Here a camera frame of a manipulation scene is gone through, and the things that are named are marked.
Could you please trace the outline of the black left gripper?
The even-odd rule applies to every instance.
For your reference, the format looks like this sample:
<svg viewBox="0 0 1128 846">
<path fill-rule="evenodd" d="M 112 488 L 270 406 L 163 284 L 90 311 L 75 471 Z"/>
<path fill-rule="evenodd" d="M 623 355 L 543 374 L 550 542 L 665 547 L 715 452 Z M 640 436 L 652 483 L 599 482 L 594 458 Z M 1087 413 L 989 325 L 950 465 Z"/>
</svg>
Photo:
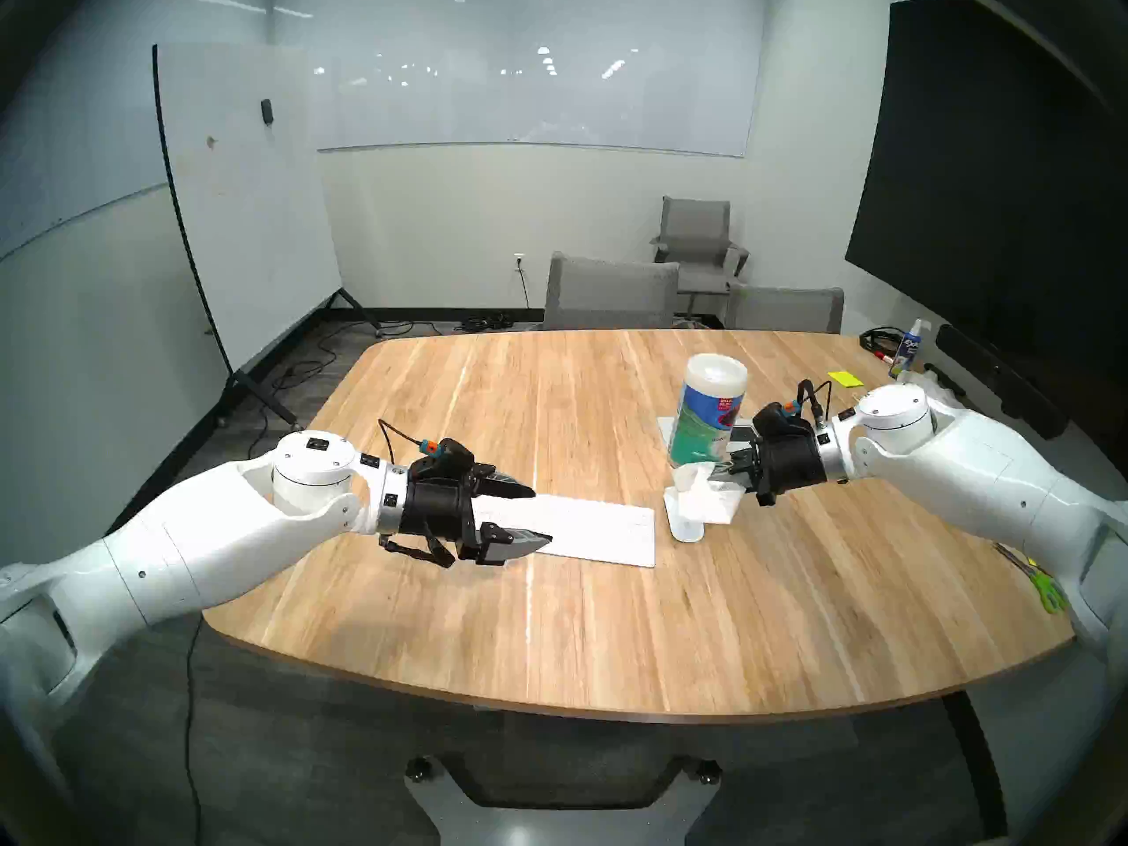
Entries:
<svg viewBox="0 0 1128 846">
<path fill-rule="evenodd" d="M 430 564 L 470 559 L 479 565 L 504 565 L 553 541 L 550 534 L 504 528 L 490 521 L 478 528 L 473 497 L 479 496 L 521 500 L 537 494 L 493 465 L 475 465 L 461 474 L 430 465 L 411 466 L 399 534 L 422 537 L 428 547 L 400 545 L 399 554 Z"/>
</svg>

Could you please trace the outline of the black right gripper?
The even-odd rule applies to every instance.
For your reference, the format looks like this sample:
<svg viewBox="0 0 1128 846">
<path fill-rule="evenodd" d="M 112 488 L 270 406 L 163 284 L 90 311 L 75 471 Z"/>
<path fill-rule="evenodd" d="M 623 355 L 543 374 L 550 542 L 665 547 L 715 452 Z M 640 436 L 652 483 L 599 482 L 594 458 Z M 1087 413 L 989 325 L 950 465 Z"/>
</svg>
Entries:
<svg viewBox="0 0 1128 846">
<path fill-rule="evenodd" d="M 773 506 L 788 491 L 829 481 L 811 423 L 755 423 L 757 449 L 728 455 L 728 467 L 714 467 L 710 484 L 755 493 L 760 506 Z"/>
</svg>

